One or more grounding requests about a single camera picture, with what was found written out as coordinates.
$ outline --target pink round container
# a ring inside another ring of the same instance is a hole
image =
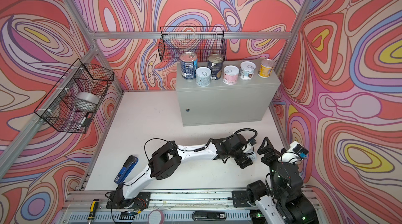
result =
[[[228,65],[224,67],[224,78],[225,84],[233,85],[237,82],[237,77],[239,76],[239,68],[233,65]]]

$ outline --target screwdriver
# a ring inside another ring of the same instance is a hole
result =
[[[91,204],[91,209],[89,210],[88,224],[91,224],[95,220],[95,212],[97,211],[99,205],[99,199],[94,199]]]

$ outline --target cabinet door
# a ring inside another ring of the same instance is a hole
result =
[[[277,86],[178,92],[184,126],[260,121]]]

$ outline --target white table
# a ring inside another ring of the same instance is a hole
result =
[[[277,150],[283,148],[269,110],[262,121],[184,127],[175,91],[126,92],[85,190],[115,190],[117,185],[113,179],[129,155],[138,157],[139,161],[126,181],[138,174],[147,164],[144,143],[148,139],[159,137],[167,141],[174,140],[180,145],[196,145],[206,143],[210,137],[227,137],[241,128],[258,131],[255,151],[265,136],[269,137]],[[244,132],[246,139],[251,136],[251,132]],[[164,144],[159,140],[150,141],[146,146],[148,157]],[[245,187],[259,179],[265,180],[269,167],[260,159],[258,155],[258,161],[245,169],[241,169],[232,158],[226,164],[219,160],[190,161],[180,164],[169,178],[155,180],[146,189]]]

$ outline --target black wire basket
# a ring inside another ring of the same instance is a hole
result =
[[[223,26],[163,26],[159,40],[161,61],[179,61],[183,52],[194,52],[198,62],[206,62],[211,54],[226,60],[226,41]]]
[[[70,69],[74,69],[76,62],[64,75]],[[51,104],[45,109],[38,109],[56,85],[43,98],[34,112],[56,131],[86,133],[114,78],[113,71],[97,64],[80,61],[71,80]]]

